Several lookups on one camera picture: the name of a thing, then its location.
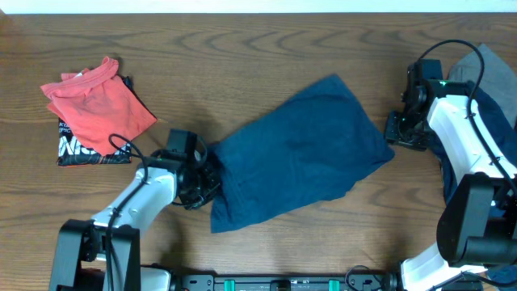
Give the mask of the dark blue denim shorts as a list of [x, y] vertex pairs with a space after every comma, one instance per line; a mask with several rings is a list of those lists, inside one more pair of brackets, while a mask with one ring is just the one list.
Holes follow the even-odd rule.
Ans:
[[213, 233], [342, 198], [395, 155], [336, 74], [307, 86], [211, 152], [222, 186], [212, 204]]

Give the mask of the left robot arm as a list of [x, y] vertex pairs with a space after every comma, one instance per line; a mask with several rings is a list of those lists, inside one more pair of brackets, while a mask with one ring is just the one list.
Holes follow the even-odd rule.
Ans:
[[88, 220], [69, 219], [60, 228], [49, 281], [51, 290], [180, 290], [173, 271], [141, 262], [141, 239], [158, 214], [173, 205], [186, 210], [206, 205], [221, 178], [208, 161], [205, 140], [172, 129], [166, 146], [150, 155], [126, 137], [119, 152], [140, 163], [132, 182], [105, 209]]

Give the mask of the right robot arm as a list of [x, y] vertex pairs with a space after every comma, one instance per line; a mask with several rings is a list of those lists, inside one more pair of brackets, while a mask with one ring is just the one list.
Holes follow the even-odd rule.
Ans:
[[505, 178], [516, 177], [486, 128], [471, 90], [443, 78], [438, 60], [407, 69], [402, 112], [385, 125], [388, 143], [424, 151], [439, 141], [457, 186], [443, 211], [436, 241], [401, 263], [388, 279], [396, 290], [469, 290], [478, 273], [516, 263], [516, 196]]

